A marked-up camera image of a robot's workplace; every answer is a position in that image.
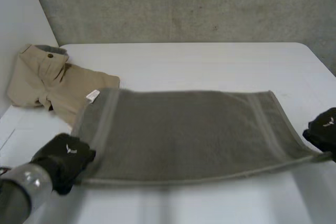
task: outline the black glove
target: black glove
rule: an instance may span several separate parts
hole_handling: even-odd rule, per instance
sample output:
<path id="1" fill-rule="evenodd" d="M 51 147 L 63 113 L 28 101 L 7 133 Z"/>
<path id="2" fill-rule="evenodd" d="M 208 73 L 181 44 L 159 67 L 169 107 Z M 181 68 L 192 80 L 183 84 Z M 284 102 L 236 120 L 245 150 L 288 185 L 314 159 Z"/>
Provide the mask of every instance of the black glove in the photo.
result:
<path id="1" fill-rule="evenodd" d="M 32 158 L 31 163 L 44 168 L 50 175 L 53 189 L 68 194 L 76 177 L 92 162 L 96 151 L 79 138 L 62 133 L 55 136 Z"/>
<path id="2" fill-rule="evenodd" d="M 336 161 L 336 108 L 320 114 L 308 124 L 303 137 L 323 152 L 331 152 Z"/>

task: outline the white wall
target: white wall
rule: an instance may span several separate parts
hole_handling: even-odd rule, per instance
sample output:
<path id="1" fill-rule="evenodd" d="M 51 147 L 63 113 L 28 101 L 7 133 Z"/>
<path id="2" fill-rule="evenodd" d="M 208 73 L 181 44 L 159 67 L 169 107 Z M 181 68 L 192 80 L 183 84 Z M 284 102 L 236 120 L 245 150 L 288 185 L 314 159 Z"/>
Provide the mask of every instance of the white wall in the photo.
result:
<path id="1" fill-rule="evenodd" d="M 0 0 L 0 117 L 16 54 L 27 43 L 58 46 L 38 0 Z"/>

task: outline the white tag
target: white tag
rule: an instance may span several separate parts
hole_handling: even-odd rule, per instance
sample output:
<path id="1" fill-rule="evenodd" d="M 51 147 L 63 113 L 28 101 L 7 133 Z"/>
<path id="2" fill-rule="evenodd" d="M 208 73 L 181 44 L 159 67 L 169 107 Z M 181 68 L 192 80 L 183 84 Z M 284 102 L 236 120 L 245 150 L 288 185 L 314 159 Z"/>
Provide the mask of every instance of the white tag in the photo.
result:
<path id="1" fill-rule="evenodd" d="M 95 99 L 97 98 L 97 96 L 99 96 L 99 94 L 100 94 L 100 91 L 95 89 L 86 96 L 86 99 L 88 99 L 90 103 L 93 103 Z"/>

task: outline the white table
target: white table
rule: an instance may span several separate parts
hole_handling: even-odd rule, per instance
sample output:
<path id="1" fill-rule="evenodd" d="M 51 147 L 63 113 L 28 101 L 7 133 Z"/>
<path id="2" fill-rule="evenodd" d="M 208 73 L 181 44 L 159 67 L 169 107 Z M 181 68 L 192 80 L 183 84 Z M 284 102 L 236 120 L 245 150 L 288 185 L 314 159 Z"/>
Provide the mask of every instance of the white table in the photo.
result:
<path id="1" fill-rule="evenodd" d="M 70 62 L 118 75 L 139 90 L 272 90 L 301 135 L 308 121 L 336 105 L 336 78 L 297 43 L 66 45 Z M 70 132 L 41 108 L 10 107 L 0 121 L 0 165 L 16 166 L 58 132 Z M 206 186 L 75 188 L 53 194 L 27 223 L 335 223 L 336 165 Z"/>

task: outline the glove logo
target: glove logo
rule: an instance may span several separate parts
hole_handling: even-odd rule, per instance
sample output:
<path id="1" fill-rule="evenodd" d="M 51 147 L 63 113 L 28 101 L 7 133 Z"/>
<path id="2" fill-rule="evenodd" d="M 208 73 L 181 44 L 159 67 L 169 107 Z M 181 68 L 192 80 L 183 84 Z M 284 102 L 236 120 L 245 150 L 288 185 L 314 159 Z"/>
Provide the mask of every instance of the glove logo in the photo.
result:
<path id="1" fill-rule="evenodd" d="M 72 150 L 72 149 L 70 149 L 69 148 L 69 146 L 68 146 L 68 144 L 67 144 L 67 153 L 69 154 L 69 153 L 77 153 L 77 150 Z"/>
<path id="2" fill-rule="evenodd" d="M 333 124 L 334 124 L 334 118 L 331 117 L 331 118 L 330 118 L 330 122 L 327 123 L 327 124 L 324 124 L 323 127 L 328 127 L 328 126 L 333 125 Z"/>

